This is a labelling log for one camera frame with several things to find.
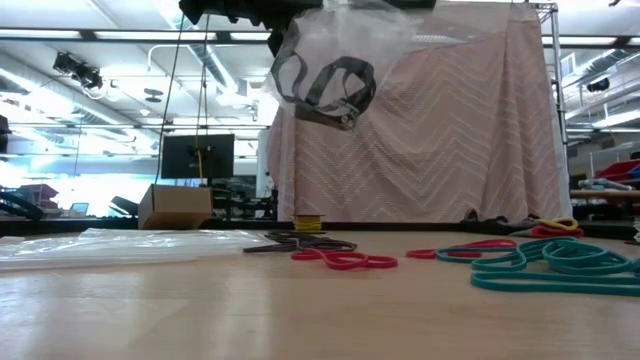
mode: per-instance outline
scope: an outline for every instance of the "pink fabric backdrop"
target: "pink fabric backdrop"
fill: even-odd
[[[536,20],[407,54],[352,131],[280,111],[269,170],[279,219],[458,222],[561,213],[550,88]]]

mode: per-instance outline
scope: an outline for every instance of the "clear plastic sheet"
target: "clear plastic sheet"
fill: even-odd
[[[76,237],[0,244],[0,271],[191,261],[270,244],[239,230],[89,229]]]
[[[264,90],[291,115],[302,106],[353,120],[366,110],[415,31],[404,12],[384,1],[324,0],[322,9],[292,20]],[[355,61],[345,64],[345,58]],[[366,94],[348,99],[363,88]]]

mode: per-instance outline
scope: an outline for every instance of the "ceiling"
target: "ceiling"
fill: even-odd
[[[170,30],[175,29],[177,0],[0,0],[0,24],[2,27],[34,27],[34,28],[65,28],[65,29],[127,29],[127,30]],[[609,7],[609,0],[560,0],[559,23],[561,34],[571,35],[638,35],[640,34],[640,1],[622,0],[616,7]],[[196,24],[199,30],[205,30],[205,18]],[[247,31],[264,30],[253,27],[248,21],[240,20],[237,24],[230,23],[226,18],[212,16],[209,20],[210,31]],[[543,24],[543,33],[550,33],[547,21]],[[100,104],[102,113],[105,109],[113,111],[113,116],[105,116],[110,124],[159,124],[162,121],[167,106],[169,88],[172,92],[168,101],[167,119],[175,119],[180,124],[195,124],[198,113],[212,120],[212,125],[233,125],[237,128],[210,130],[210,133],[236,134],[237,156],[255,156],[257,149],[257,135],[259,128],[242,128],[242,126],[270,125],[277,105],[273,99],[259,95],[259,87],[264,80],[273,56],[266,44],[261,45],[220,45],[210,46],[210,50],[219,60],[222,68],[228,72],[233,80],[247,88],[240,95],[221,95],[216,92],[215,79],[206,71],[208,96],[206,101],[199,101],[201,91],[201,74],[203,63],[191,49],[181,47],[178,51],[175,67],[175,81],[170,81],[176,56],[174,45],[155,47],[154,44],[132,43],[85,43],[85,42],[18,42],[0,41],[0,54],[7,56],[22,67],[17,69],[21,75],[30,78],[33,83],[43,89],[57,91],[58,85],[73,90],[73,99],[83,98],[83,108],[93,105],[82,94],[77,83],[68,77],[59,77],[59,73],[52,69],[53,62],[59,52],[69,52],[92,66],[100,69],[107,84],[118,88],[112,96],[105,96],[95,100]],[[562,57],[574,56],[576,67],[587,64],[592,59],[602,55],[604,50],[572,50],[563,51]],[[545,51],[545,57],[552,69],[553,56],[551,51]],[[627,66],[624,69],[610,70],[611,76],[616,77],[616,89],[632,86],[635,81],[635,70]],[[155,89],[163,92],[159,96],[161,102],[153,103],[145,99],[149,97],[145,89]],[[570,110],[579,109],[585,104],[579,101],[579,86],[567,89]],[[90,93],[90,96],[101,94]],[[587,102],[598,101],[598,94],[589,94]],[[618,100],[623,105],[617,111],[625,111],[624,107],[635,108],[637,95]],[[570,123],[584,122],[584,116],[576,116]],[[176,130],[174,134],[189,134],[195,130]],[[66,136],[58,131],[54,134]],[[155,153],[154,139],[158,138],[158,130],[144,133],[146,143],[135,148],[127,146],[113,146],[109,152]],[[103,136],[87,131],[89,135]],[[131,134],[121,131],[122,136]],[[108,144],[103,144],[96,151],[106,151]],[[60,152],[71,152],[71,149],[61,148]]]

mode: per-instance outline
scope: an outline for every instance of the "table surface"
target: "table surface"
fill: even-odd
[[[400,266],[341,272],[260,254],[2,274],[1,358],[640,358],[640,298],[491,292],[469,284],[468,265],[402,257],[488,236],[331,235]]]

